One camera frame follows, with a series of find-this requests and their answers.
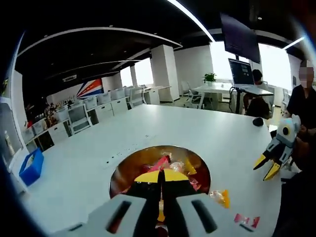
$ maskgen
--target ceiling light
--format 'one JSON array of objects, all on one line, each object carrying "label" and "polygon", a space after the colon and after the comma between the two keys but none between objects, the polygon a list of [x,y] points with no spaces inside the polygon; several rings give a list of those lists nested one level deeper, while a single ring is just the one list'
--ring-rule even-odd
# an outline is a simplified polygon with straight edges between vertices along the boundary
[{"label": "ceiling light", "polygon": [[205,26],[192,14],[187,10],[184,6],[182,6],[178,1],[176,0],[167,0],[171,4],[173,4],[175,7],[177,7],[179,10],[181,10],[184,14],[186,14],[188,17],[191,18],[200,28],[201,30],[209,37],[209,39],[212,42],[215,42],[215,39],[211,36],[211,34],[208,32],[208,30],[205,28]]},{"label": "ceiling light", "polygon": [[295,40],[294,42],[290,43],[289,45],[287,45],[286,47],[284,47],[283,49],[286,50],[289,47],[292,47],[293,45],[297,44],[298,42],[302,41],[305,38],[305,36],[300,37],[299,39]]}]

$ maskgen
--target round bowl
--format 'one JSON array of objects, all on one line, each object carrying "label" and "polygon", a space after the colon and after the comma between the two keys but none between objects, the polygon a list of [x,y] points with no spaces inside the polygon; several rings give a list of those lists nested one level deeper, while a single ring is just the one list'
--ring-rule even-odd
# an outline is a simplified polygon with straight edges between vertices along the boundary
[{"label": "round bowl", "polygon": [[115,169],[110,181],[110,198],[129,188],[135,178],[141,175],[144,165],[154,165],[163,155],[170,155],[171,162],[188,158],[197,171],[190,175],[201,184],[200,191],[208,193],[211,185],[211,176],[207,165],[200,156],[188,149],[175,146],[155,146],[134,152],[125,158]]}]

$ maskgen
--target black shirt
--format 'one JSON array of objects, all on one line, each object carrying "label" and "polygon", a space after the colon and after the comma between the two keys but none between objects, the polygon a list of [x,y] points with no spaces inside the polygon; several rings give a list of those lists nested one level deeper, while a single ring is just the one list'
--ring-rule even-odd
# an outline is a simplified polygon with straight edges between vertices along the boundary
[{"label": "black shirt", "polygon": [[311,89],[307,98],[301,85],[295,87],[287,105],[290,114],[298,115],[307,129],[316,128],[316,91]]}]

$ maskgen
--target bottle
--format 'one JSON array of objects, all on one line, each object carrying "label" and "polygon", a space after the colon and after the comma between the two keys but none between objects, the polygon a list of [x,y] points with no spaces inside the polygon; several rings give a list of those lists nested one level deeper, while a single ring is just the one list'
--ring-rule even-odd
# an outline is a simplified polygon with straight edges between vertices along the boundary
[{"label": "bottle", "polygon": [[5,138],[6,145],[9,148],[10,155],[13,156],[15,154],[15,151],[13,149],[11,142],[10,142],[10,137],[9,137],[9,134],[7,131],[4,131],[4,138]]}]

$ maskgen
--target potted plant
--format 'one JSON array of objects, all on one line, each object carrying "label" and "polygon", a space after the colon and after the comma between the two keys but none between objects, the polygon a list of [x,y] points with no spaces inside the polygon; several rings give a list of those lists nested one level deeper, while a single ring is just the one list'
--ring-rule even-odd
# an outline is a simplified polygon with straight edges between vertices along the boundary
[{"label": "potted plant", "polygon": [[216,81],[215,76],[216,76],[215,73],[207,73],[207,74],[205,74],[205,75],[203,76],[203,78],[204,78],[204,79],[203,79],[204,83],[205,83],[206,85],[211,86],[211,84]]}]

